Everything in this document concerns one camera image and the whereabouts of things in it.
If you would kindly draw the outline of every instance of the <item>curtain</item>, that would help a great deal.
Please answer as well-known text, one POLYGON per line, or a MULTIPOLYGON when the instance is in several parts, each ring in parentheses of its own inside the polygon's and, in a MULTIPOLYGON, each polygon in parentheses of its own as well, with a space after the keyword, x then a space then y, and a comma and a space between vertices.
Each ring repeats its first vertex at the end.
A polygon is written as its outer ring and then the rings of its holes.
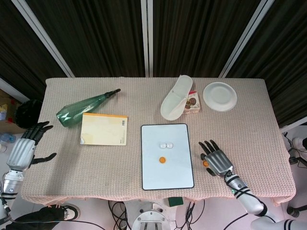
POLYGON ((218 77, 259 2, 154 0, 154 77, 218 77))
POLYGON ((145 77, 140 0, 26 0, 76 77, 145 77))
POLYGON ((265 79, 280 127, 307 116, 307 1, 275 1, 227 77, 265 79))
POLYGON ((28 98, 42 100, 45 80, 66 75, 11 1, 0 4, 0 78, 28 98))

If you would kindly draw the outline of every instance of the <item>green glass bottle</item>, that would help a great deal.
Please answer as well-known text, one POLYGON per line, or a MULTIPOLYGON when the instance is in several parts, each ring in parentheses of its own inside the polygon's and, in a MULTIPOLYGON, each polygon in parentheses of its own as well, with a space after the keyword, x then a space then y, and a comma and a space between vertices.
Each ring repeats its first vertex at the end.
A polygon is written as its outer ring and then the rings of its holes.
POLYGON ((120 89, 106 92, 96 97, 91 97, 80 102, 75 102, 64 106, 58 113, 57 118, 64 127, 71 127, 82 121, 83 113, 90 113, 97 108, 102 102, 113 94, 119 92, 120 89))

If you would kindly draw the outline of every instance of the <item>green object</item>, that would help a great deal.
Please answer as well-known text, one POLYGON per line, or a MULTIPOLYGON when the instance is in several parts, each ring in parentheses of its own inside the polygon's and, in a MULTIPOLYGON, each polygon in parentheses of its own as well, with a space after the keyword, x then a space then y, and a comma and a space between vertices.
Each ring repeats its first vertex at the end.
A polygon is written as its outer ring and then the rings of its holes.
POLYGON ((80 102, 75 102, 64 106, 58 113, 57 118, 64 127, 71 127, 82 121, 83 113, 90 113, 97 108, 102 102, 113 94, 119 92, 120 89, 106 92, 96 97, 91 97, 80 102))
POLYGON ((183 205, 183 199, 182 197, 169 197, 168 204, 170 207, 183 205))

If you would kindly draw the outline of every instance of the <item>cardboard box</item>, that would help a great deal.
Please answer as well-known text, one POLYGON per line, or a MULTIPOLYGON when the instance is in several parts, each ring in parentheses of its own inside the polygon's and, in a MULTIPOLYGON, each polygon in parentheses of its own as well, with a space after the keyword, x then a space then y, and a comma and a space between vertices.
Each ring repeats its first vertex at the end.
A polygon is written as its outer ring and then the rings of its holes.
POLYGON ((0 90, 0 98, 9 98, 10 96, 3 90, 0 90))
POLYGON ((19 104, 10 98, 0 98, 0 105, 7 105, 7 112, 4 120, 0 121, 0 132, 18 134, 25 132, 25 129, 18 127, 15 122, 15 112, 19 104))
POLYGON ((200 99, 196 91, 190 91, 183 114, 198 113, 201 109, 200 99))

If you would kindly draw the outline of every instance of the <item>black cable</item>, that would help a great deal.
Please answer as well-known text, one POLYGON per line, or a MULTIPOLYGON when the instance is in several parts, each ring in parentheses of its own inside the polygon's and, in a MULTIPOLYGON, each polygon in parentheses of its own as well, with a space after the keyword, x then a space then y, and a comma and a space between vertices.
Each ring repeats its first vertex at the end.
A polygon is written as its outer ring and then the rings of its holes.
POLYGON ((202 207, 202 211, 201 211, 200 216, 196 219, 196 221, 194 221, 194 222, 191 223, 191 224, 195 224, 195 223, 201 218, 201 216, 202 216, 204 210, 205 210, 205 200, 203 200, 203 207, 202 207))
POLYGON ((127 209, 126 209, 126 206, 125 206, 125 216, 126 216, 126 219, 127 219, 127 226, 128 226, 128 228, 129 229, 131 229, 131 227, 130 227, 130 225, 129 225, 129 223, 128 223, 128 214, 127 214, 127 209))
POLYGON ((276 223, 276 221, 273 220, 273 218, 271 218, 271 217, 269 217, 269 216, 264 216, 264 217, 270 218, 274 223, 276 223))
MULTIPOLYGON (((299 157, 301 158, 302 156, 301 156, 301 154, 299 152, 307 152, 307 150, 306 151, 302 151, 300 149, 295 149, 294 146, 293 146, 293 142, 287 137, 287 134, 288 133, 283 133, 283 136, 288 140, 288 142, 290 144, 290 149, 288 150, 288 152, 290 152, 291 150, 296 150, 298 155, 299 155, 299 157)), ((298 168, 307 169, 307 167, 299 166, 300 163, 301 163, 301 161, 298 161, 298 164, 297 164, 298 168)))
POLYGON ((258 197, 256 197, 255 195, 250 194, 250 193, 248 193, 248 192, 246 192, 246 191, 237 190, 236 188, 234 188, 234 187, 232 187, 231 185, 229 185, 229 184, 227 183, 227 181, 226 181, 226 176, 227 176, 229 173, 231 173, 231 170, 228 170, 228 172, 226 172, 226 174, 224 175, 224 182, 225 182, 225 184, 226 184, 229 188, 235 190, 236 192, 239 192, 239 193, 242 193, 242 194, 249 195, 249 196, 251 196, 251 197, 257 199, 260 203, 262 203, 262 204, 264 205, 264 203, 263 203, 258 197))
POLYGON ((11 222, 17 223, 17 224, 30 224, 30 223, 60 223, 60 222, 77 222, 77 223, 84 223, 84 224, 92 224, 97 226, 98 228, 105 230, 103 227, 99 226, 98 224, 94 224, 87 221, 80 221, 80 220, 54 220, 54 221, 16 221, 14 219, 11 219, 11 222))
POLYGON ((121 219, 122 215, 124 215, 125 212, 122 212, 122 214, 119 216, 119 218, 115 221, 115 225, 113 227, 113 230, 115 230, 115 227, 117 226, 118 227, 118 230, 122 230, 121 228, 121 222, 124 221, 123 219, 121 219))
POLYGON ((118 228, 119 230, 125 230, 125 229, 127 229, 127 227, 130 228, 130 225, 129 225, 129 223, 128 223, 128 215, 127 215, 126 206, 125 206, 125 210, 121 213, 121 215, 120 215, 120 216, 117 216, 117 215, 114 213, 114 207, 115 207, 117 204, 119 204, 119 205, 120 205, 120 204, 125 205, 124 202, 122 202, 122 201, 117 201, 117 202, 115 202, 115 203, 113 204, 113 206, 111 207, 111 202, 108 201, 108 207, 109 207, 109 210, 110 210, 110 212, 111 212, 111 214, 112 214, 112 218, 113 218, 113 220, 114 220, 114 222, 115 222, 115 225, 114 225, 114 227, 113 227, 113 230, 115 230, 115 227, 116 227, 116 226, 117 226, 117 228, 118 228), (126 227, 125 227, 124 229, 121 227, 121 223, 122 223, 123 221, 126 222, 126 227))
POLYGON ((192 224, 192 220, 193 220, 193 210, 194 210, 194 207, 195 207, 195 203, 193 203, 193 205, 191 206, 191 202, 189 202, 189 206, 188 206, 187 211, 186 211, 186 216, 185 216, 185 222, 184 222, 184 224, 183 224, 181 227, 178 227, 178 226, 177 226, 177 223, 176 223, 175 229, 180 229, 180 230, 182 230, 182 229, 185 227, 185 225, 187 225, 188 230, 192 230, 191 224, 192 224))
POLYGON ((229 224, 227 224, 227 226, 223 229, 223 230, 226 230, 230 225, 232 225, 233 223, 235 223, 237 220, 243 218, 244 216, 247 216, 248 213, 245 213, 244 215, 238 217, 237 219, 234 219, 233 221, 231 221, 229 224))

